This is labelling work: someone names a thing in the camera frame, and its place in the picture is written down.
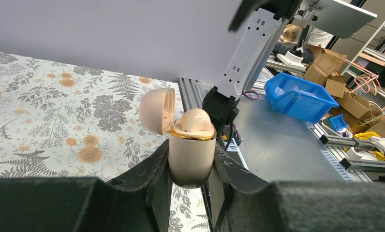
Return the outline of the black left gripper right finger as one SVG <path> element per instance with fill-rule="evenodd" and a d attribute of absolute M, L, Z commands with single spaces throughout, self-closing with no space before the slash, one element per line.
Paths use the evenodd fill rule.
<path fill-rule="evenodd" d="M 217 145 L 208 185 L 214 232 L 385 232 L 385 183 L 269 183 Z"/>

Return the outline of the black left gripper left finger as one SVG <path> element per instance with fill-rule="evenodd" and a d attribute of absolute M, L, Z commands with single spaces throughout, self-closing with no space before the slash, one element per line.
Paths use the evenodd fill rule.
<path fill-rule="evenodd" d="M 0 178 L 0 232 L 166 232 L 172 180 L 169 141 L 125 173 Z"/>

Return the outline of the beige earbud charging case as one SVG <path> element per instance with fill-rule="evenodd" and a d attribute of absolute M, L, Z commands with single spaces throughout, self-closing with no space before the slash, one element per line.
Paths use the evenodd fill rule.
<path fill-rule="evenodd" d="M 216 130 L 213 133 L 187 133 L 175 119 L 175 90 L 159 88 L 146 93 L 139 105 L 139 119 L 148 131 L 169 135 L 169 172 L 173 182 L 185 189 L 202 187 L 208 180 L 214 160 Z"/>

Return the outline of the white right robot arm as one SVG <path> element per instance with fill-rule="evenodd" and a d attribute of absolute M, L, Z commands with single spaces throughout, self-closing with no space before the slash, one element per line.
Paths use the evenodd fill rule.
<path fill-rule="evenodd" d="M 299 0 L 243 0 L 228 27 L 243 35 L 222 76 L 204 97 L 205 110 L 217 131 L 230 125 L 239 113 L 242 91 L 252 73 L 268 58 L 283 28 L 296 14 Z"/>

